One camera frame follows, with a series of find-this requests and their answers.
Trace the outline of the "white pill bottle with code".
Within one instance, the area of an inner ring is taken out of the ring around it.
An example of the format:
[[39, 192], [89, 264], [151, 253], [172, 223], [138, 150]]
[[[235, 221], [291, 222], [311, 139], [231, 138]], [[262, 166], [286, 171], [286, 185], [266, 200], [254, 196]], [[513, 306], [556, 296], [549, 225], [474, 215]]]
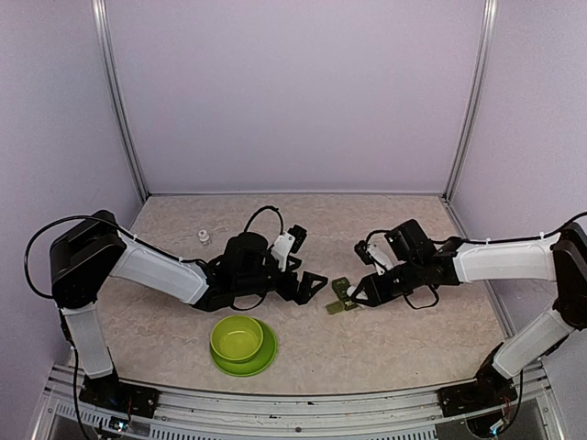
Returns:
[[210, 236], [206, 230], [202, 229], [198, 232], [198, 239], [203, 246], [210, 245]]

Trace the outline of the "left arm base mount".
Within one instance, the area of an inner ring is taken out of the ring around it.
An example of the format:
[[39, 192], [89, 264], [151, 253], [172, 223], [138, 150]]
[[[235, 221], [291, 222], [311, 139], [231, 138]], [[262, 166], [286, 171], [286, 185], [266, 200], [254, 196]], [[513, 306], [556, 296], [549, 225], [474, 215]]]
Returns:
[[154, 388], [120, 382], [114, 387], [83, 385], [79, 399], [97, 408], [152, 419], [160, 392]]

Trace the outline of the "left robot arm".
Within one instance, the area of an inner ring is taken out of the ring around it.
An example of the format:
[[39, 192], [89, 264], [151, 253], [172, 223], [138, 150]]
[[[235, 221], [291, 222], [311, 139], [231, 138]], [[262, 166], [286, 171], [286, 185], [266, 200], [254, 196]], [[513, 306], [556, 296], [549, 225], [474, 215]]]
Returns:
[[98, 318], [98, 293], [108, 278], [133, 281], [204, 312], [231, 308], [238, 297], [270, 292], [287, 302], [307, 304], [328, 282], [312, 272], [298, 273], [295, 253], [306, 231], [294, 225], [275, 241], [244, 230], [231, 237], [222, 254], [209, 261], [176, 257], [122, 228], [101, 210], [50, 245], [51, 295], [61, 312], [85, 376], [96, 397], [111, 408], [128, 398], [124, 381], [105, 342]]

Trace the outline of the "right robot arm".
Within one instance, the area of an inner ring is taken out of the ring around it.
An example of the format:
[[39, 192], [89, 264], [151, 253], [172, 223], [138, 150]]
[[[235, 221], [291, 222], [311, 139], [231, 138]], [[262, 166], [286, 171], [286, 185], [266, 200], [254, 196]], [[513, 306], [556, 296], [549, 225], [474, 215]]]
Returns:
[[553, 305], [498, 346], [476, 373], [469, 397], [477, 406], [491, 405], [526, 365], [586, 327], [586, 235], [574, 219], [550, 233], [498, 240], [452, 236], [435, 241], [415, 219], [383, 235], [399, 263], [392, 265], [368, 239], [361, 240], [355, 251], [376, 270], [350, 289], [354, 303], [376, 307], [421, 287], [435, 292], [475, 281], [555, 282]]

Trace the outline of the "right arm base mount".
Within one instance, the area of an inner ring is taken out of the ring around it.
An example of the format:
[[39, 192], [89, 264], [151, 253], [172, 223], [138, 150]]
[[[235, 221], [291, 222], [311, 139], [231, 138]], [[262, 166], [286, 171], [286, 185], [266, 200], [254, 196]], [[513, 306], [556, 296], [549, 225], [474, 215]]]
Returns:
[[518, 398], [513, 384], [506, 384], [500, 390], [482, 385], [477, 381], [442, 387], [437, 391], [444, 417], [474, 413], [505, 404]]

